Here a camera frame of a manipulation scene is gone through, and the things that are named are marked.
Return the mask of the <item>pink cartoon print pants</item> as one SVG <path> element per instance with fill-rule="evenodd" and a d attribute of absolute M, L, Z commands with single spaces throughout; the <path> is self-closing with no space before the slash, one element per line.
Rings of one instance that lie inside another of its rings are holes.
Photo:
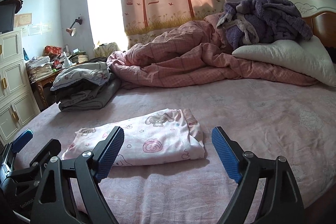
<path fill-rule="evenodd" d="M 115 166 L 157 165 L 205 157 L 202 128 L 191 110 L 163 109 L 99 127 L 81 128 L 62 159 L 92 151 L 116 126 L 123 129 L 124 142 Z"/>

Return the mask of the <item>white cabinet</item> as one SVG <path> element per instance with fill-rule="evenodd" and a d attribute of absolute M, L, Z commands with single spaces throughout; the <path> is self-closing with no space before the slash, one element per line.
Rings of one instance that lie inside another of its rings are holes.
<path fill-rule="evenodd" d="M 1 144 L 15 135 L 39 113 L 23 55 L 22 32 L 1 34 Z"/>

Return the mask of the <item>grey folded clothes stack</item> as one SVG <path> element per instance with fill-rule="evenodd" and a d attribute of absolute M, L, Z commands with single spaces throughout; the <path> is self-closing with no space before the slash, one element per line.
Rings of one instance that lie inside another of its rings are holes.
<path fill-rule="evenodd" d="M 121 80 L 112 76 L 102 86 L 80 80 L 55 91 L 55 102 L 60 111 L 87 111 L 104 108 L 121 86 Z"/>

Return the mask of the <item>stack of papers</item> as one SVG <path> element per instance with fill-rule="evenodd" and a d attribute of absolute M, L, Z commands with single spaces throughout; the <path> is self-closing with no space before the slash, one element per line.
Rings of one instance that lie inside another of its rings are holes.
<path fill-rule="evenodd" d="M 54 73 L 49 56 L 33 57 L 26 62 L 26 71 L 31 84 Z"/>

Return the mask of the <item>cartoon print folded cloth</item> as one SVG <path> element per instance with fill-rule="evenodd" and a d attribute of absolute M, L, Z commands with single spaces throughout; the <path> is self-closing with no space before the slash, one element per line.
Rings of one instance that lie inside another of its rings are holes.
<path fill-rule="evenodd" d="M 51 91 L 68 87 L 81 80 L 102 86 L 109 79 L 110 73 L 105 62 L 83 63 L 62 70 L 54 79 Z"/>

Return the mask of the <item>red box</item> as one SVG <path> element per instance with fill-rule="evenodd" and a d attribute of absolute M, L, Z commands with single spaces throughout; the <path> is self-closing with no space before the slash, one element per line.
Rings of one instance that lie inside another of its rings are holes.
<path fill-rule="evenodd" d="M 43 50 L 43 54 L 45 56 L 60 55 L 62 52 L 63 52 L 62 47 L 57 46 L 45 46 Z"/>

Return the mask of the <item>stack of books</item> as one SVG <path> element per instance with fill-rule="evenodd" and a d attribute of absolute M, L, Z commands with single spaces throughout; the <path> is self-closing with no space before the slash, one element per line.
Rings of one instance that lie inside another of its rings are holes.
<path fill-rule="evenodd" d="M 87 55 L 72 55 L 70 57 L 72 63 L 81 64 L 88 61 Z"/>

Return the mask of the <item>floral covered box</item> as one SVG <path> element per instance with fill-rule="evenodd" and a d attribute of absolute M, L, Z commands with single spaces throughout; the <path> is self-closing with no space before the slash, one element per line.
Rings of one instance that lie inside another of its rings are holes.
<path fill-rule="evenodd" d="M 115 42 L 101 44 L 93 49 L 95 57 L 109 57 L 111 53 L 119 51 L 120 48 Z"/>

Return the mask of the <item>pink checked duvet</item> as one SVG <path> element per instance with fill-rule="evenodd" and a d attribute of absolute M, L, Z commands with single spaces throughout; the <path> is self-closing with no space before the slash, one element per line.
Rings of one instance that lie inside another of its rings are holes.
<path fill-rule="evenodd" d="M 126 52 L 107 58 L 109 70 L 123 86 L 180 88 L 221 80 L 261 79 L 276 83 L 312 86 L 313 77 L 269 63 L 231 55 L 223 31 L 215 24 L 219 15 L 189 21 L 164 32 L 147 44 L 135 44 Z"/>

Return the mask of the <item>white pillow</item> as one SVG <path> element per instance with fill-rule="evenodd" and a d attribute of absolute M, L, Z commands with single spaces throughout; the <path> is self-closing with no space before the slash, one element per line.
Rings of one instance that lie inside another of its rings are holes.
<path fill-rule="evenodd" d="M 236 58 L 278 65 L 335 87 L 335 67 L 320 39 L 277 40 L 271 44 L 242 46 L 232 52 Z"/>

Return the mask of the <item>black suitcase on cabinet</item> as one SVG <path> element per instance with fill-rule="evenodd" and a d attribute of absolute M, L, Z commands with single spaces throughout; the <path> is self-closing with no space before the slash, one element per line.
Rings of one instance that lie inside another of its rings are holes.
<path fill-rule="evenodd" d="M 14 16 L 22 8 L 22 0 L 3 0 L 0 2 L 0 32 L 1 34 L 14 29 Z"/>

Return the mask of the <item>purple fleece robe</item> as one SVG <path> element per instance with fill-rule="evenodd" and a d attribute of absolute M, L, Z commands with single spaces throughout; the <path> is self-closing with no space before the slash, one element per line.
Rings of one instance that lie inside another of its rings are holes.
<path fill-rule="evenodd" d="M 276 40 L 309 40 L 313 36 L 298 8 L 288 0 L 227 2 L 223 9 L 217 28 L 225 30 L 234 50 Z"/>

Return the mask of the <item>wooden headboard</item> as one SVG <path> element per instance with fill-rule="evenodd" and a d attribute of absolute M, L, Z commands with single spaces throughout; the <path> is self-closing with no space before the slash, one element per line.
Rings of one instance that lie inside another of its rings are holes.
<path fill-rule="evenodd" d="M 290 0 L 325 47 L 335 48 L 335 0 Z"/>

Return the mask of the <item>pink wall lamp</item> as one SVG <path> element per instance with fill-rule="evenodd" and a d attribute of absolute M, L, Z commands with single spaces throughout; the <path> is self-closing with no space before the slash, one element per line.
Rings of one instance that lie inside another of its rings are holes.
<path fill-rule="evenodd" d="M 76 28 L 74 28 L 75 24 L 82 25 L 83 19 L 81 17 L 76 18 L 70 27 L 66 28 L 66 32 L 71 36 L 74 37 L 76 34 Z"/>

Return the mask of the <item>wall certificates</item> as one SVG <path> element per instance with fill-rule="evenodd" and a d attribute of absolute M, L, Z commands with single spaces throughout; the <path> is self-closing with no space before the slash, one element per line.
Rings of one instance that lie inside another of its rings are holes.
<path fill-rule="evenodd" d="M 48 34 L 52 31 L 52 23 L 33 23 L 33 14 L 16 14 L 14 16 L 14 30 L 20 31 L 23 37 Z"/>

